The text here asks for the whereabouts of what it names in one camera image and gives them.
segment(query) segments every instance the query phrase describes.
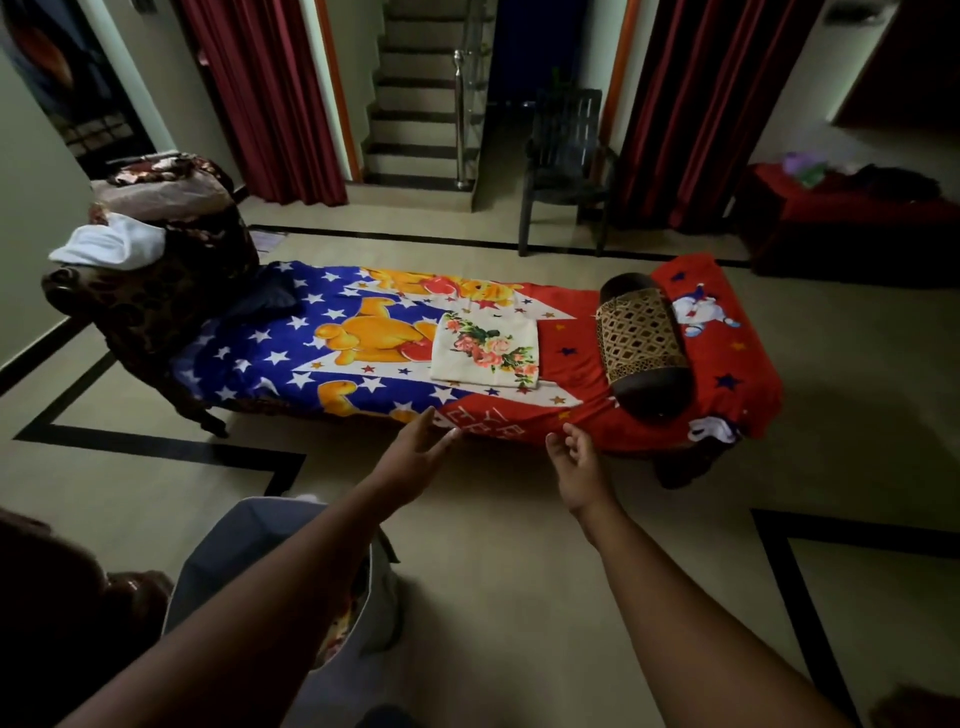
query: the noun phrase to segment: metal railing post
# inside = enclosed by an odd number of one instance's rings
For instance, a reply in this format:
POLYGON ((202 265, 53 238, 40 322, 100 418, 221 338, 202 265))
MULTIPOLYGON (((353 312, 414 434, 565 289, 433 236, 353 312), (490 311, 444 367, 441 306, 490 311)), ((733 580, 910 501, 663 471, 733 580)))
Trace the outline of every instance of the metal railing post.
POLYGON ((464 85, 464 60, 466 54, 462 50, 453 52, 453 65, 456 73, 453 79, 454 105, 457 117, 457 186, 467 189, 470 183, 467 180, 467 93, 464 85))

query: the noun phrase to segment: dark chair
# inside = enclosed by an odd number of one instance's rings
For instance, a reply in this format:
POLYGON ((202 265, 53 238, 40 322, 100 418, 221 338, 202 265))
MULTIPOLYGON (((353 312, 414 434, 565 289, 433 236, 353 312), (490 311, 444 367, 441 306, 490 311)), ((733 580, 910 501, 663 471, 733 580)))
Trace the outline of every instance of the dark chair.
POLYGON ((518 246, 521 256, 527 255, 534 201, 548 205, 577 206, 578 224, 586 208, 603 203, 596 254, 603 253, 607 243, 617 156, 597 139, 602 98, 603 94, 595 88, 539 94, 534 133, 527 142, 527 172, 523 185, 518 246), (609 162, 602 184, 590 178, 598 151, 609 162))

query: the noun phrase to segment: pink flower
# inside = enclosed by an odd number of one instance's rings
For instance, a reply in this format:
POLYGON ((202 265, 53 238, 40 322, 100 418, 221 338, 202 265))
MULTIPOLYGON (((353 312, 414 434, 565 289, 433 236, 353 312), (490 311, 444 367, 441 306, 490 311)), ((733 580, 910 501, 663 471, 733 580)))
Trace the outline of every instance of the pink flower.
POLYGON ((493 353, 507 353, 510 350, 510 342, 506 339, 492 339, 487 343, 487 349, 493 353))
POLYGON ((498 367, 503 363, 503 357, 499 354, 484 352, 482 349, 474 349, 473 361, 480 367, 498 367))
POLYGON ((458 352, 472 352, 477 349, 477 340, 472 336, 461 336, 453 342, 453 348, 458 352))

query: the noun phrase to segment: folded floral pillowcase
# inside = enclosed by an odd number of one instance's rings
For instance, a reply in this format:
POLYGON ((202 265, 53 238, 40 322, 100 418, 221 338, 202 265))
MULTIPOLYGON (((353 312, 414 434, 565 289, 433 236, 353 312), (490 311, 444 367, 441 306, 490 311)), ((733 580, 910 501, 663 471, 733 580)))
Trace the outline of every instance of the folded floral pillowcase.
POLYGON ((534 389, 540 379, 537 322, 518 314, 445 313, 433 341, 430 378, 534 389))

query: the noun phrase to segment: red curtain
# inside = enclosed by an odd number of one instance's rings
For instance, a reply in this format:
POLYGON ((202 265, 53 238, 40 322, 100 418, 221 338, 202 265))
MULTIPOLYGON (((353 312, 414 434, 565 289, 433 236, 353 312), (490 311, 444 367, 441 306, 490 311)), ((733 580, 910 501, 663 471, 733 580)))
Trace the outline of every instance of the red curtain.
POLYGON ((620 155, 621 227, 719 226, 824 0, 660 0, 620 155))
POLYGON ((299 0, 180 0, 209 62, 252 195, 344 205, 347 189, 299 0))

